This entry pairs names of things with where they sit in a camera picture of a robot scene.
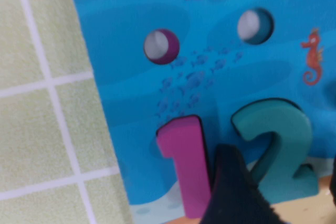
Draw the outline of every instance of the black object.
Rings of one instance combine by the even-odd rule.
[[[200,224],[285,224],[261,195],[235,146],[217,147],[212,197]]]
[[[334,199],[334,204],[336,206],[336,157],[334,158],[334,166],[333,166],[333,171],[332,171],[332,176],[331,176],[331,181],[330,181],[330,193]]]

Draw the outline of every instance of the green tile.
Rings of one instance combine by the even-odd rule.
[[[93,79],[57,87],[82,172],[117,164]]]
[[[76,185],[0,201],[2,224],[89,224]]]
[[[0,55],[0,89],[43,78],[20,0],[0,0]]]
[[[1,98],[0,115],[0,191],[72,174],[46,90]]]
[[[72,0],[30,0],[54,77],[90,70],[91,66]]]
[[[133,223],[119,174],[88,181],[86,188],[97,224]]]

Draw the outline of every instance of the white grout line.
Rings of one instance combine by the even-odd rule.
[[[72,83],[76,81],[84,81],[93,78],[93,73],[91,71],[82,72],[77,74],[70,74],[68,76],[61,76],[53,79],[54,85],[63,85],[66,83]]]
[[[37,81],[24,85],[10,87],[8,89],[0,90],[0,98],[11,97],[12,95],[27,93],[34,90],[44,89],[46,87],[47,87],[46,81]]]
[[[109,167],[109,168],[105,168],[101,170],[94,170],[92,172],[84,173],[84,174],[81,174],[80,177],[81,177],[81,180],[88,181],[92,179],[115,175],[118,173],[119,173],[119,168],[117,166],[114,166],[114,167]],[[28,194],[36,193],[38,191],[44,191],[44,190],[54,189],[57,187],[73,185],[78,182],[77,180],[78,180],[78,176],[73,175],[73,176],[66,177],[66,178],[55,179],[55,180],[51,180],[48,182],[43,182],[43,183],[39,183],[35,185],[24,186],[22,188],[10,190],[10,191],[5,191],[5,192],[0,193],[0,201],[22,197]]]
[[[93,78],[93,74],[91,71],[82,72],[77,74],[70,74],[67,76],[56,77],[52,79],[53,85],[59,86],[63,84],[73,83],[76,81],[84,81]],[[36,81],[28,84],[18,85],[14,87],[10,87],[8,89],[0,89],[0,98],[3,97],[11,97],[16,94],[23,94],[32,92],[34,90],[45,89],[47,88],[47,82],[44,81]]]
[[[45,56],[45,52],[44,52],[44,48],[38,33],[38,29],[33,17],[33,11],[30,7],[30,3],[29,0],[21,0],[23,9],[25,11],[25,15],[26,15],[26,19],[27,19],[27,23],[28,23],[28,27],[29,27],[29,31],[33,40],[33,44],[35,46],[36,49],[36,53],[37,53],[37,57],[40,63],[40,67],[42,70],[42,73],[44,75],[45,81],[47,83],[47,89],[49,91],[49,95],[51,98],[51,102],[54,106],[54,112],[56,115],[56,119],[57,122],[59,124],[59,128],[62,134],[62,138],[63,138],[63,142],[66,148],[66,151],[68,153],[69,159],[70,159],[70,163],[71,163],[71,167],[72,170],[75,174],[77,183],[78,183],[78,188],[79,188],[79,192],[82,198],[82,201],[84,203],[86,212],[87,212],[87,216],[89,219],[90,224],[97,224],[96,222],[96,218],[95,218],[95,214],[93,212],[92,206],[91,206],[91,202],[89,199],[89,195],[88,192],[86,190],[84,181],[80,179],[80,167],[79,167],[79,163],[76,157],[76,152],[75,149],[72,145],[71,142],[71,137],[70,137],[70,133],[67,127],[67,123],[62,111],[62,107],[56,92],[56,88],[54,86],[53,83],[53,79],[51,76],[51,72],[50,72],[50,68],[49,68],[49,64],[47,61],[47,58]]]
[[[101,170],[93,170],[91,172],[84,173],[84,174],[82,174],[82,179],[84,181],[88,181],[88,180],[92,180],[92,179],[96,179],[96,178],[115,175],[115,174],[118,174],[119,172],[120,172],[119,167],[116,165],[116,166],[113,166],[113,167],[108,167],[108,168],[104,168],[104,169],[101,169]]]

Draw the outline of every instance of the tiled surface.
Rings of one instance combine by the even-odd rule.
[[[0,55],[0,89],[43,78],[20,0],[0,0]]]
[[[86,183],[97,223],[132,223],[126,193],[119,186],[121,183],[119,174]]]
[[[94,80],[57,88],[82,172],[117,164]]]
[[[0,191],[72,174],[47,90],[0,99]]]
[[[76,185],[53,188],[0,201],[3,224],[89,224]]]
[[[0,223],[131,224],[72,0],[0,0]]]
[[[73,1],[30,0],[30,4],[52,75],[90,70]]]

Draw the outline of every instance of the circular hole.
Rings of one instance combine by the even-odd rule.
[[[258,45],[271,37],[274,30],[274,20],[265,9],[247,10],[241,15],[237,30],[241,40]]]
[[[151,62],[160,65],[168,64],[179,54],[180,42],[173,32],[157,29],[147,35],[143,50]]]

